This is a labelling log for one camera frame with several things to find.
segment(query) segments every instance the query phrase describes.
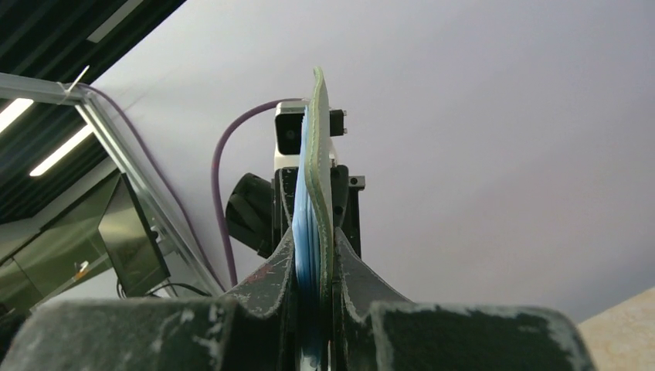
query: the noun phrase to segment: white panel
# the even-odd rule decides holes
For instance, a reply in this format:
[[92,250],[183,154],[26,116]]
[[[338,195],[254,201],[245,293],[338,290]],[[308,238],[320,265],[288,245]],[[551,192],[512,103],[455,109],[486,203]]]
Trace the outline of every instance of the white panel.
[[[224,267],[214,146],[251,107],[308,97],[320,65],[348,110],[340,161],[367,177],[373,269],[418,301],[580,320],[655,280],[654,6],[188,0],[96,86],[126,107]],[[245,172],[272,177],[273,146],[273,112],[235,133],[224,199]],[[236,249],[243,278],[260,261]]]

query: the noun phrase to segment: monitor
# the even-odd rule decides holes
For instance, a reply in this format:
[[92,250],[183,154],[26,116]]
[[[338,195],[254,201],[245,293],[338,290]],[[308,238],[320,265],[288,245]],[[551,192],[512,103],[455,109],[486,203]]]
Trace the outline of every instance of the monitor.
[[146,295],[170,273],[127,175],[121,174],[98,231],[128,297]]

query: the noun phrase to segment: purple cable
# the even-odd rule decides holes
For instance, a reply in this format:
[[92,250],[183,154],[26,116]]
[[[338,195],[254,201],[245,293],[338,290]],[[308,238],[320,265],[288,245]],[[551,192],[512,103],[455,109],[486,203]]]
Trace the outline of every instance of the purple cable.
[[171,196],[173,196],[173,199],[175,200],[175,202],[178,204],[178,207],[182,211],[182,216],[184,217],[185,222],[188,225],[189,231],[191,232],[191,235],[192,235],[192,238],[193,238],[195,244],[198,245],[198,249],[200,250],[200,254],[202,255],[202,259],[205,261],[205,266],[209,270],[209,273],[212,275],[212,277],[214,277],[214,280],[216,280],[216,283],[219,284],[219,286],[221,287],[221,290],[223,290],[223,292],[225,292],[226,289],[223,286],[223,284],[221,283],[218,274],[216,274],[216,272],[214,271],[213,266],[209,263],[207,253],[205,252],[205,249],[200,244],[200,239],[198,238],[198,235],[195,232],[195,228],[191,224],[191,219],[188,217],[188,214],[186,213],[186,210],[185,210],[184,206],[182,205],[182,201],[180,200],[177,193],[175,193],[175,191],[173,190],[173,187],[171,187],[171,184],[170,184],[170,182],[168,182],[168,180],[164,176],[164,173],[161,172],[161,169],[159,168],[159,165],[157,165],[157,162],[154,160],[154,157],[153,157],[152,153],[150,152],[150,150],[148,149],[147,145],[145,144],[143,138],[138,134],[137,129],[134,127],[134,123],[132,122],[132,120],[130,120],[130,118],[127,116],[127,114],[125,114],[125,111],[123,111],[123,109],[120,108],[118,103],[116,103],[115,100],[111,99],[111,97],[109,95],[107,95],[106,93],[104,93],[102,90],[97,89],[96,87],[92,87],[90,85],[87,85],[85,83],[78,83],[77,85],[82,87],[83,89],[93,91],[94,93],[100,95],[102,98],[104,98],[104,100],[107,101],[107,103],[109,103],[109,105],[114,110],[116,110],[116,112],[118,113],[120,118],[123,119],[123,121],[125,121],[125,124],[130,129],[130,131],[132,132],[132,135],[137,140],[138,144],[141,146],[141,150],[145,154],[145,157],[151,163],[152,168],[154,169],[154,172],[157,173],[157,176],[159,176],[159,178],[161,179],[161,182],[164,183],[164,186],[166,187],[168,192],[171,193]]
[[273,100],[271,102],[261,104],[250,111],[247,111],[245,114],[239,116],[233,123],[231,123],[227,129],[223,132],[223,135],[219,139],[219,143],[216,145],[214,150],[214,157],[212,159],[212,195],[214,198],[214,210],[216,212],[216,219],[219,223],[219,231],[221,233],[221,241],[223,242],[223,248],[226,252],[228,270],[229,270],[229,280],[232,283],[232,286],[236,286],[238,283],[236,279],[236,266],[234,264],[234,253],[232,251],[232,242],[229,239],[229,233],[227,228],[227,220],[225,213],[223,212],[223,203],[221,200],[221,189],[219,182],[219,169],[221,164],[221,155],[223,149],[227,144],[229,136],[244,122],[248,121],[250,118],[257,116],[263,112],[274,109],[281,102],[288,102],[300,100],[300,98],[287,98]]

